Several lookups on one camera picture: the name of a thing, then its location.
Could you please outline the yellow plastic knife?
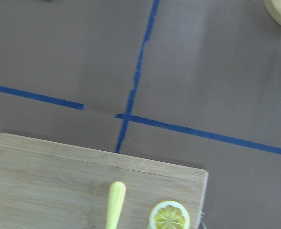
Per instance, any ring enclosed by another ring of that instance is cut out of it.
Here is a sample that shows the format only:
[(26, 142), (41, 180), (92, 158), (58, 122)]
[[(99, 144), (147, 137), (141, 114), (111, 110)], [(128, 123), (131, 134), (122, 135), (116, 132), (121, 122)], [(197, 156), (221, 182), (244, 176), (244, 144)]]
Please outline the yellow plastic knife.
[(113, 182), (109, 187), (106, 212), (106, 229), (116, 229), (123, 208), (126, 186), (120, 181)]

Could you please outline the upper lemon slice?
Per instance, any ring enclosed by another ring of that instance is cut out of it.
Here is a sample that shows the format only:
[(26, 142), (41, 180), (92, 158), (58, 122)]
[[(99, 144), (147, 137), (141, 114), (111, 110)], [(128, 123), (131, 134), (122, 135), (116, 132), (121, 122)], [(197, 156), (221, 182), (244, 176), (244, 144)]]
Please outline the upper lemon slice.
[(149, 214), (148, 229), (189, 229), (190, 216), (186, 208), (172, 200), (156, 204)]

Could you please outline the bamboo cutting board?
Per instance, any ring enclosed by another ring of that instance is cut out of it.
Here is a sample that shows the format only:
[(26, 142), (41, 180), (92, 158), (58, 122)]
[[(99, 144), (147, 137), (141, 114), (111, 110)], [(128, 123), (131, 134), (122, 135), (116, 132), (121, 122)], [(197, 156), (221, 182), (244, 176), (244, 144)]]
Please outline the bamboo cutting board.
[(126, 196), (120, 229), (146, 229), (151, 209), (181, 203), (195, 229), (208, 172), (133, 156), (0, 133), (0, 229), (102, 229), (109, 187)]

